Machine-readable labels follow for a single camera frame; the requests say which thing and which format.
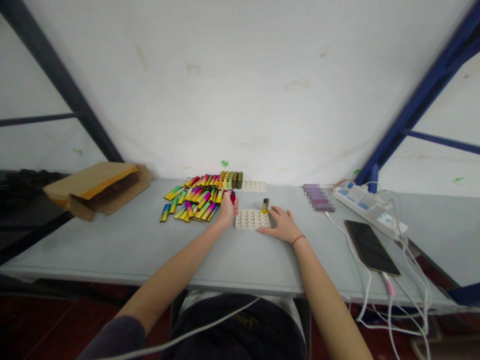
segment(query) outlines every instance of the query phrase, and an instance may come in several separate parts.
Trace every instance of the open cardboard box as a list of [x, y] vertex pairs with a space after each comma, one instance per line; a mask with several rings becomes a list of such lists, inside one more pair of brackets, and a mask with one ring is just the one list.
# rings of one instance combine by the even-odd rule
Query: open cardboard box
[[95, 213], [111, 215], [149, 187], [145, 165], [100, 162], [43, 188], [48, 197], [76, 217], [91, 222]]

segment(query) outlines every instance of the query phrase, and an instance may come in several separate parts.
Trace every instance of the pink cable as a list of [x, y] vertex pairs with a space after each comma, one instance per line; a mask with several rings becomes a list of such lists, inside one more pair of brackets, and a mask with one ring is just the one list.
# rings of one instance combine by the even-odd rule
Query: pink cable
[[381, 273], [381, 276], [383, 277], [383, 279], [385, 280], [385, 284], [386, 284], [386, 289], [388, 291], [388, 294], [394, 298], [395, 297], [395, 287], [394, 287], [394, 284], [392, 283], [392, 281], [390, 280], [389, 276], [385, 273], [385, 272], [382, 272]]

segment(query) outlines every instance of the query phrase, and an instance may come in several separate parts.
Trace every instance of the sleeve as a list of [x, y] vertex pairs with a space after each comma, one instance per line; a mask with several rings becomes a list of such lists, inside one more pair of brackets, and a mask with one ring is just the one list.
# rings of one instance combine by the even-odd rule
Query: sleeve
[[78, 360], [100, 359], [142, 349], [145, 329], [131, 316], [121, 316], [109, 321], [82, 351]]

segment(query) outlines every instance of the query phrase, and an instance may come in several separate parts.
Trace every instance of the green sticker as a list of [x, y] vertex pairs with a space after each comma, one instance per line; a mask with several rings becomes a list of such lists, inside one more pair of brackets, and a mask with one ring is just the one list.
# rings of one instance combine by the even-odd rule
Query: green sticker
[[84, 155], [84, 152], [83, 152], [82, 150], [80, 150], [80, 149], [73, 148], [72, 150], [73, 150], [74, 152], [76, 152], [76, 153], [77, 153], [78, 155], [80, 155], [80, 156], [83, 156], [83, 155]]

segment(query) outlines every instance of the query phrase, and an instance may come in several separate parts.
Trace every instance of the phone screen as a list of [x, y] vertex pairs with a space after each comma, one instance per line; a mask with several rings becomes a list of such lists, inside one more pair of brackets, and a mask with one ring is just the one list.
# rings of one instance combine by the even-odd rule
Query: phone screen
[[345, 224], [360, 259], [368, 268], [391, 275], [400, 275], [400, 271], [370, 225], [350, 220], [345, 220]]

